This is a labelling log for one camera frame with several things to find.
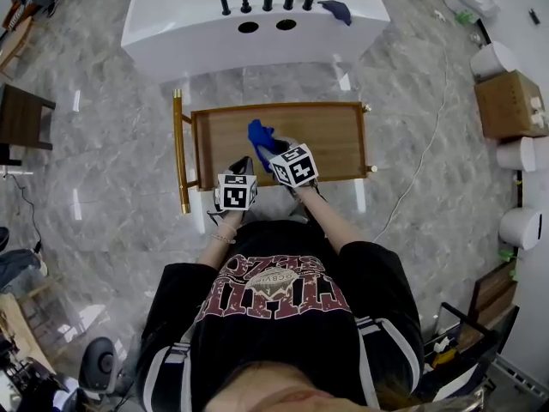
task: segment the drain hole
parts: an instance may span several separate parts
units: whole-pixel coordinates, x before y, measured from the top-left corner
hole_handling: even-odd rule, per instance
[[[253,21],[247,21],[246,23],[242,23],[240,26],[238,26],[238,30],[241,33],[252,33],[255,32],[257,29],[259,29],[259,25],[257,23],[254,23]]]
[[[298,23],[296,23],[294,20],[282,20],[276,23],[276,28],[280,29],[281,31],[289,31],[294,29]]]

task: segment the marble floor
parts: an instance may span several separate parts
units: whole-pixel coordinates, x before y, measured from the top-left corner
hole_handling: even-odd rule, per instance
[[[184,89],[187,113],[271,101],[369,103],[367,151],[380,169],[364,181],[365,212],[353,181],[321,185],[366,239],[381,233],[407,189],[439,112],[417,180],[378,242],[400,255],[425,328],[442,301],[468,306],[474,280],[498,265],[498,223],[514,193],[495,142],[481,133],[468,66],[478,50],[474,28],[457,24],[443,0],[383,1],[392,22],[356,64],[249,67],[159,86],[120,47],[130,0],[59,0],[49,29],[33,32],[33,48],[12,69],[14,85],[57,102],[46,131],[53,151],[26,150],[24,169],[33,175],[18,179],[36,205],[45,260],[63,277],[47,303],[32,308],[57,334],[50,356],[59,367],[74,373],[97,336],[124,354],[164,265],[195,260],[208,240],[208,221],[200,234],[193,215],[179,212],[175,87]],[[272,217],[291,206],[280,187],[258,200]],[[210,204],[206,194],[204,208]],[[35,243],[30,207],[12,179],[0,179],[0,222],[11,230],[11,248]],[[52,343],[60,342],[57,355]]]

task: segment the bracelet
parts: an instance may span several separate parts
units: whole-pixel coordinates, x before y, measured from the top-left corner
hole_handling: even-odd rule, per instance
[[[210,237],[212,237],[214,239],[218,239],[219,241],[223,241],[224,243],[227,243],[227,244],[235,244],[236,243],[236,241],[234,239],[228,239],[228,238],[222,237],[222,236],[218,235],[217,233],[212,233],[210,235]]]
[[[225,223],[224,221],[220,221],[220,224],[222,224],[223,226],[227,226],[229,229],[231,229],[234,232],[235,235],[237,234],[237,229],[235,229],[229,223]]]

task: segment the cardboard box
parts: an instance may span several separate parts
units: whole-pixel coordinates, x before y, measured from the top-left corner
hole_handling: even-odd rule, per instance
[[[474,87],[485,137],[505,139],[519,136],[548,136],[549,128],[534,124],[535,110],[530,100],[540,98],[540,88],[518,70],[477,84]]]

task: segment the white basin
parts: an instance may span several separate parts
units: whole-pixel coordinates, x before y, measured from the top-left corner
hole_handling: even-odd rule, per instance
[[[337,0],[351,11],[348,27],[315,0],[311,11],[295,0],[293,10],[274,0],[249,0],[252,11],[240,11],[242,0],[228,0],[232,13],[221,14],[220,0],[131,0],[122,47],[136,66],[157,82],[249,65],[299,62],[354,62],[390,21],[381,0]],[[277,28],[279,21],[297,24]],[[253,33],[238,27],[255,22]]]

